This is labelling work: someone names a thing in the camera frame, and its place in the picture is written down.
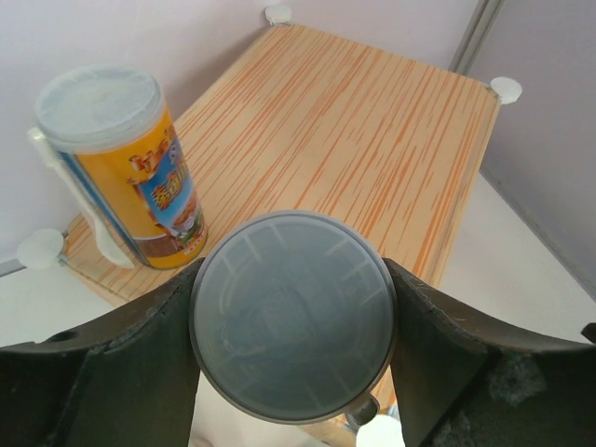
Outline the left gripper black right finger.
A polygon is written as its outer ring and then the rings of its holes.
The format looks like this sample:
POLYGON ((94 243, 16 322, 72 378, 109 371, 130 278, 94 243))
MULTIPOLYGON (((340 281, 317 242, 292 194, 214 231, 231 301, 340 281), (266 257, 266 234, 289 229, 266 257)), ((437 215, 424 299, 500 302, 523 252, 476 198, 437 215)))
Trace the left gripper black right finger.
POLYGON ((595 346, 493 318, 386 261, 408 446, 592 446, 595 346))

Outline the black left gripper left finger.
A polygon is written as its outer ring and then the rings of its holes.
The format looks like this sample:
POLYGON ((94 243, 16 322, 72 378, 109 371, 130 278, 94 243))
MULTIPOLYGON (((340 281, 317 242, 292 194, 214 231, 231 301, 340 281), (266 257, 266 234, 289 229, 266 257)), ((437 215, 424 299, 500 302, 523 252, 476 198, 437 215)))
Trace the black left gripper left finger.
POLYGON ((2 347, 2 445, 188 445, 200 375, 189 306, 200 265, 42 343, 2 347))

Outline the orange can with white spoon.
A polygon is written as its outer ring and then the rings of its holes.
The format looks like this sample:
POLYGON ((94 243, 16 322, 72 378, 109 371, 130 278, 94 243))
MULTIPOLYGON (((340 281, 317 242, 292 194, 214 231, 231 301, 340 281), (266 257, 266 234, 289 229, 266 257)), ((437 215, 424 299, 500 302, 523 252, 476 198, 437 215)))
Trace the orange can with white spoon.
POLYGON ((356 230, 283 210, 226 235, 190 298, 191 342, 241 411, 302 425, 347 412, 383 376, 397 337, 388 267, 356 230))

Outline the orange tall can with spoon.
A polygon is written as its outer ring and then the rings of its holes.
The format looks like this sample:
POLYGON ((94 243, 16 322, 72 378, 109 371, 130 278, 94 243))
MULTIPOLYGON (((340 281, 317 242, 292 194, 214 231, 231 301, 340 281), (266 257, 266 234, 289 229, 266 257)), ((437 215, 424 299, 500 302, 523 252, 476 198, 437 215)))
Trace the orange tall can with spoon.
POLYGON ((108 64, 50 81, 29 138, 71 191, 112 264, 174 269, 208 229, 162 87, 146 71, 108 64))

